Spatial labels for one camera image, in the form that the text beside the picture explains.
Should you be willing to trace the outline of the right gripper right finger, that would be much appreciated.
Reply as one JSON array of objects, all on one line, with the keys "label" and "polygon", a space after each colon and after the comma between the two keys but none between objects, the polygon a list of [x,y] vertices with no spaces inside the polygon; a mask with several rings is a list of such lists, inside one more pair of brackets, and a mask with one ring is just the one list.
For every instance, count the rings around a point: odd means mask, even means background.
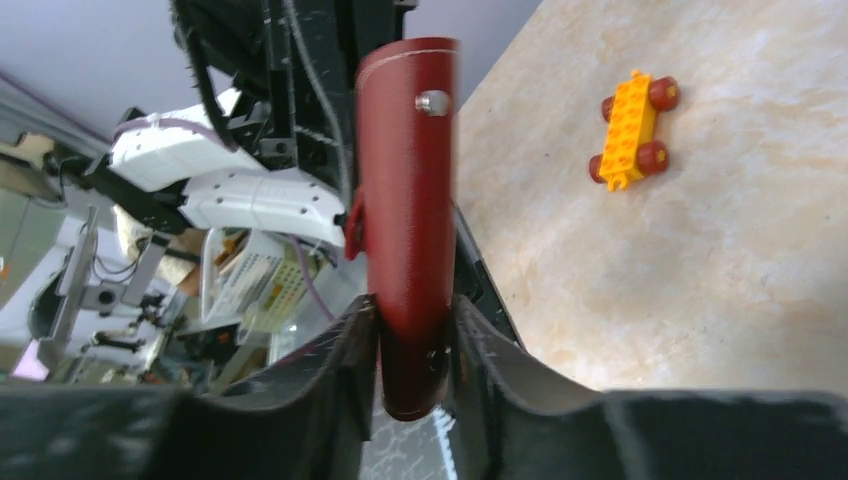
[{"label": "right gripper right finger", "polygon": [[810,391],[596,391],[453,302],[463,479],[843,479],[847,402]]}]

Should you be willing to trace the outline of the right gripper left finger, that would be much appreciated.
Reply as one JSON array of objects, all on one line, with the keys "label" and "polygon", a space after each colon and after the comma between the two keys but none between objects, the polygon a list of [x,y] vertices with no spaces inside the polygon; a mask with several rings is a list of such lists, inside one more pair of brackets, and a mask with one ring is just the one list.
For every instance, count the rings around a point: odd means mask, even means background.
[{"label": "right gripper left finger", "polygon": [[370,436],[376,312],[356,298],[265,370],[199,396],[168,386],[1,391],[5,479],[354,479]]}]

